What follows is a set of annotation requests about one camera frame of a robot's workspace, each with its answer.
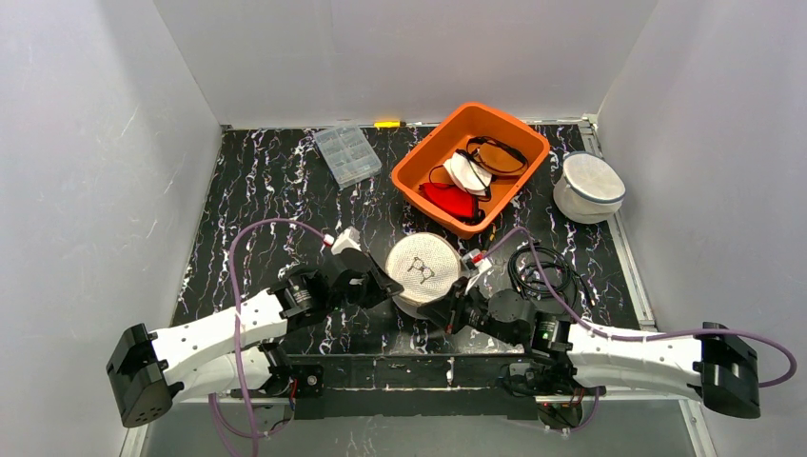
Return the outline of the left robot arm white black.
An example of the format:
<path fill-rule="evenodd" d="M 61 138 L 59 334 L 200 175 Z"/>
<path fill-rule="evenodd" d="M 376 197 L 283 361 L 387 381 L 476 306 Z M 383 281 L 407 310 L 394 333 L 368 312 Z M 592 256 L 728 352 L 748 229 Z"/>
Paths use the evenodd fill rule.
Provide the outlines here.
<path fill-rule="evenodd" d="M 373 308 L 403 290 L 370 255 L 347 248 L 317 268 L 295 269 L 238 308 L 172 328 L 127 328 L 106 366 L 121 422 L 141 427 L 176 403 L 242 385 L 272 395 L 293 387 L 313 395 L 322 384 L 306 384 L 315 370 L 293 367 L 280 340 L 338 308 Z"/>

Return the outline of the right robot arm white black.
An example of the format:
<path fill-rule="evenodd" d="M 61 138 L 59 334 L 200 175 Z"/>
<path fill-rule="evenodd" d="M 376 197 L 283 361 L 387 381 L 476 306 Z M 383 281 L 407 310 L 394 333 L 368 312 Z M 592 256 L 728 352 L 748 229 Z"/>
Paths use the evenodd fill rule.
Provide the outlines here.
<path fill-rule="evenodd" d="M 447 333 L 465 327 L 520 345 L 553 381 L 575 387 L 629 387 L 701 401 L 726 416 L 757 419 L 758 355 L 739 335 L 705 322 L 693 335 L 574 324 L 545 313 L 514 289 L 489 298 L 466 279 L 419 313 Z"/>

